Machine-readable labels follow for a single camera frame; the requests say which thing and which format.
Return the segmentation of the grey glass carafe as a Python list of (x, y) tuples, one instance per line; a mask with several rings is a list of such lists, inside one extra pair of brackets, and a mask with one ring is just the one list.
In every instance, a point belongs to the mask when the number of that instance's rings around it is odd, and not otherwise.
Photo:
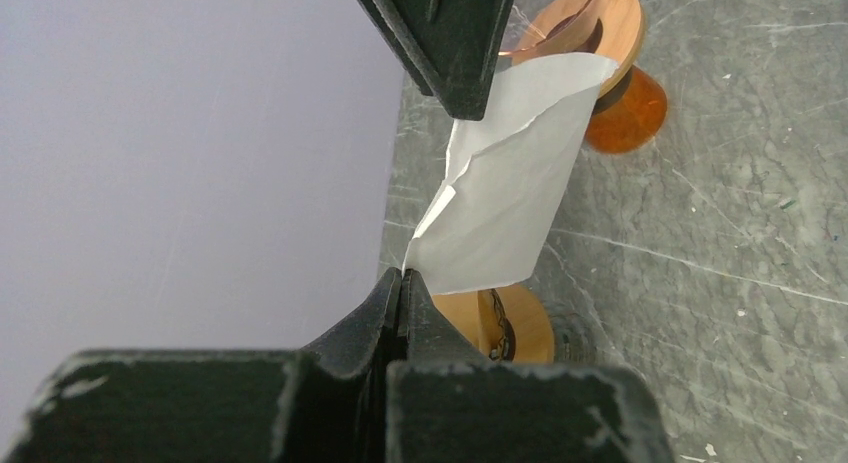
[(551, 318), (554, 361), (579, 364), (597, 362), (597, 345), (588, 323), (577, 313)]

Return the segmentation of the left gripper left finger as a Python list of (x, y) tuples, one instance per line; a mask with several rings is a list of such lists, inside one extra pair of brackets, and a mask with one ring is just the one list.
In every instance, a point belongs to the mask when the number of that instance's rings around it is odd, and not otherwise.
[(380, 462), (403, 277), (289, 350), (97, 349), (37, 389), (10, 462)]

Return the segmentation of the white paper coffee filter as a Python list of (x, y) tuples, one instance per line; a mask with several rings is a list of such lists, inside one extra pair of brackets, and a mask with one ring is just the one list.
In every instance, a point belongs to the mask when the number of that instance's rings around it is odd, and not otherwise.
[(590, 53), (534, 58), (496, 74), (482, 120), (454, 121), (444, 178), (404, 258), (431, 294), (532, 275), (600, 87), (617, 68)]

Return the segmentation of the pink dripper with wooden ring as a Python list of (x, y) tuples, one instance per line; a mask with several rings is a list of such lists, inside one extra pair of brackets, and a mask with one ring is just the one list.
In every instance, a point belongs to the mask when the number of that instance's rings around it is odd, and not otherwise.
[(580, 51), (597, 32), (605, 0), (514, 0), (499, 55), (517, 62)]

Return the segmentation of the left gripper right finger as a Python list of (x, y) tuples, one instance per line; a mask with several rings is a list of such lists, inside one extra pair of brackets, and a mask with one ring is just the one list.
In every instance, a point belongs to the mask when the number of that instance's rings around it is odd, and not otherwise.
[(436, 310), (422, 276), (401, 281), (406, 356), (386, 373), (389, 462), (671, 462), (655, 398), (634, 372), (493, 362)]

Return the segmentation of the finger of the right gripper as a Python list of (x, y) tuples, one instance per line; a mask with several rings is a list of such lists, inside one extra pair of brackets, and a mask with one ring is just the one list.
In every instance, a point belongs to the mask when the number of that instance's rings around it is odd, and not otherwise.
[(514, 0), (357, 0), (425, 96), (483, 119)]

